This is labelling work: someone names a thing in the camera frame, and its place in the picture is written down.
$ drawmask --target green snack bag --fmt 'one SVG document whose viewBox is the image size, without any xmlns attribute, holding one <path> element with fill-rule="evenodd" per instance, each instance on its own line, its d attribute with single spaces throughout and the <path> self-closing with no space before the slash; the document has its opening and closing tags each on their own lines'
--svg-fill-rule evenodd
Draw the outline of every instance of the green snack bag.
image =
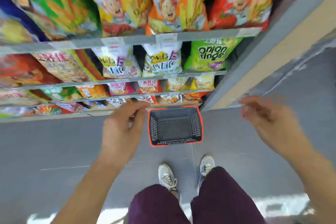
<svg viewBox="0 0 336 224">
<path fill-rule="evenodd" d="M 77 99 L 82 99 L 81 94 L 78 92 L 76 87 L 48 87 L 42 89 L 44 94 L 53 100 L 60 101 L 73 101 Z"/>
<path fill-rule="evenodd" d="M 184 69 L 196 72 L 225 69 L 225 59 L 242 39 L 230 37 L 192 41 L 190 56 L 184 64 Z"/>
</svg>

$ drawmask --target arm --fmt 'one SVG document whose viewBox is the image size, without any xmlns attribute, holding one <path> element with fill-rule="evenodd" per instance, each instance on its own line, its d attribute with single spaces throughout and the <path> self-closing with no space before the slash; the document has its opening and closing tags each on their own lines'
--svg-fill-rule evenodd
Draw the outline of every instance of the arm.
<svg viewBox="0 0 336 224">
<path fill-rule="evenodd" d="M 115 178 L 137 150 L 148 105 L 124 104 L 105 120 L 99 157 L 52 224 L 97 223 Z"/>
<path fill-rule="evenodd" d="M 301 178 L 318 224 L 336 219 L 336 172 L 333 164 L 313 149 L 293 111 L 262 96 L 240 100 L 243 119 L 260 138 L 286 159 Z"/>
</svg>

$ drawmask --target black shopping basket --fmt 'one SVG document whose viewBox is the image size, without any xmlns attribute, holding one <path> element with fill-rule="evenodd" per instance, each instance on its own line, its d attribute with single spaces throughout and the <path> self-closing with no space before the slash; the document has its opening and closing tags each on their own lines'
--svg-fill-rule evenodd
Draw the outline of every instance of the black shopping basket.
<svg viewBox="0 0 336 224">
<path fill-rule="evenodd" d="M 197 106 L 149 110 L 148 134 L 152 146 L 196 143 L 203 140 L 203 123 Z"/>
</svg>

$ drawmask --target hand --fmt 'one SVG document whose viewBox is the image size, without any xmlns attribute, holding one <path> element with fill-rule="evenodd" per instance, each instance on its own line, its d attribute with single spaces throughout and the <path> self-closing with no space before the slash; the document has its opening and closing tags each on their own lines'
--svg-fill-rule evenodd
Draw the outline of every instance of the hand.
<svg viewBox="0 0 336 224">
<path fill-rule="evenodd" d="M 239 103 L 244 104 L 241 108 L 243 119 L 254 126 L 264 143 L 276 153 L 290 158 L 312 149 L 289 107 L 274 104 L 263 96 L 248 96 Z"/>
<path fill-rule="evenodd" d="M 146 107 L 150 107 L 150 104 L 144 101 L 126 103 L 105 120 L 99 160 L 121 171 L 139 145 Z"/>
</svg>

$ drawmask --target forearm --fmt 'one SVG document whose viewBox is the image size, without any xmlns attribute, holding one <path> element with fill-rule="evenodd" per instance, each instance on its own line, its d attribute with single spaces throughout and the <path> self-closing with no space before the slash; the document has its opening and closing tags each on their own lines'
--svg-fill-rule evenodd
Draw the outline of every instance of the forearm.
<svg viewBox="0 0 336 224">
<path fill-rule="evenodd" d="M 99 157 L 52 224 L 96 224 L 107 193 L 120 171 Z"/>
<path fill-rule="evenodd" d="M 336 172 L 331 161 L 312 147 L 286 158 L 304 184 L 317 224 L 333 223 L 336 219 Z"/>
</svg>

